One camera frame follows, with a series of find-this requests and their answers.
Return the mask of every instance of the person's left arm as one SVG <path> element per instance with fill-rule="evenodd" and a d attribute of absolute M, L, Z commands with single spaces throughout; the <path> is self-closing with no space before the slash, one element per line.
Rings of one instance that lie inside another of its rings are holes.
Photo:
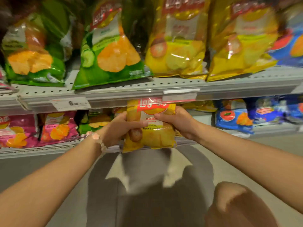
<path fill-rule="evenodd" d="M 126 112 L 98 130 L 106 146 L 146 122 L 126 122 Z M 1 227 L 43 227 L 101 154 L 91 136 L 0 194 Z"/>

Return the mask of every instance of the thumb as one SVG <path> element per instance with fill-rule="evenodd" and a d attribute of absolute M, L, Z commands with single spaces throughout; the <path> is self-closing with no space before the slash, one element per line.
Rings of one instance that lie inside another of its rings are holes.
<path fill-rule="evenodd" d="M 175 120 L 174 115 L 165 115 L 165 114 L 156 113 L 154 114 L 154 117 L 160 121 L 169 122 L 169 123 L 173 123 Z"/>
<path fill-rule="evenodd" d="M 126 127 L 128 130 L 134 129 L 134 128 L 143 128 L 148 126 L 148 121 L 131 121 L 131 122 L 126 122 Z"/>

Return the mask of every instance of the person's left hand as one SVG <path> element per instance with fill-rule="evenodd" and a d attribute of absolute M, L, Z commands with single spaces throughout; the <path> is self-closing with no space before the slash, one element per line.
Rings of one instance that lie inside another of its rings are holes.
<path fill-rule="evenodd" d="M 105 146 L 116 145 L 130 129 L 143 128 L 148 121 L 126 121 L 126 111 L 114 118 L 109 124 L 96 131 Z"/>

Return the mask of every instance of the person's right hand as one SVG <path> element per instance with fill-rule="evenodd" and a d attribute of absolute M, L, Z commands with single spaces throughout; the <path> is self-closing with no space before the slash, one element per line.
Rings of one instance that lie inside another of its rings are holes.
<path fill-rule="evenodd" d="M 160 121 L 171 123 L 185 138 L 196 141 L 198 139 L 198 126 L 195 120 L 184 108 L 176 106 L 175 115 L 155 114 Z"/>

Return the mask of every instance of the bracelet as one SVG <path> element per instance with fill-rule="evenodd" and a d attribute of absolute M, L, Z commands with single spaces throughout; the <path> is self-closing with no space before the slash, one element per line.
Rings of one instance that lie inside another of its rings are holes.
<path fill-rule="evenodd" d="M 106 146 L 104 145 L 104 143 L 100 139 L 100 135 L 97 134 L 97 133 L 94 133 L 92 131 L 88 131 L 88 132 L 86 132 L 86 136 L 85 137 L 88 137 L 90 135 L 92 136 L 93 140 L 95 140 L 98 144 L 100 144 L 100 146 L 101 146 L 101 152 L 103 153 L 106 150 Z"/>

